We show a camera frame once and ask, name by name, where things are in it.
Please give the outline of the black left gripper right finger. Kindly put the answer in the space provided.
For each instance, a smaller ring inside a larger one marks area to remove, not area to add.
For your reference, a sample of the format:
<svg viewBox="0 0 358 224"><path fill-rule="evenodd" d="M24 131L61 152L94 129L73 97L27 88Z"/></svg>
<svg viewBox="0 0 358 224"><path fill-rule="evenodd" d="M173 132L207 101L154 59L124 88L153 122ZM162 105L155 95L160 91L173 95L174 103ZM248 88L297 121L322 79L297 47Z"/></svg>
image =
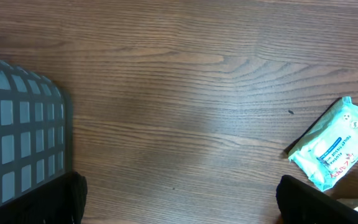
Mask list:
<svg viewBox="0 0 358 224"><path fill-rule="evenodd" d="M283 175L276 189L284 223L358 224L358 212L302 181Z"/></svg>

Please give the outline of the teal wet wipes pack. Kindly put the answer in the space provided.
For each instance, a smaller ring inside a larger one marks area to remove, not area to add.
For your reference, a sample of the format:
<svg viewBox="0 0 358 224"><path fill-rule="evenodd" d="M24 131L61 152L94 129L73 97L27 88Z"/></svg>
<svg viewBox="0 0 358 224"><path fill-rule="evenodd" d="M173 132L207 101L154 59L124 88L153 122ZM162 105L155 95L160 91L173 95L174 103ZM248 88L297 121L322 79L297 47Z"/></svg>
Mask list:
<svg viewBox="0 0 358 224"><path fill-rule="evenodd" d="M322 192L358 161L358 106L350 96L338 100L293 146L295 162Z"/></svg>

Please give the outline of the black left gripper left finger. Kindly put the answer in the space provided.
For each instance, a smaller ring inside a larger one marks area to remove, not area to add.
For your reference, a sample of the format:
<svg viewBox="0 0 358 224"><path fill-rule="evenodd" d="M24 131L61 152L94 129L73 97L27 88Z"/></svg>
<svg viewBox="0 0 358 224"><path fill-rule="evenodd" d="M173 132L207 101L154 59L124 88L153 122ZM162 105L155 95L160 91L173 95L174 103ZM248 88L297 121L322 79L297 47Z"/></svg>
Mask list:
<svg viewBox="0 0 358 224"><path fill-rule="evenodd" d="M81 224L86 205L86 177L66 173L0 207L3 224Z"/></svg>

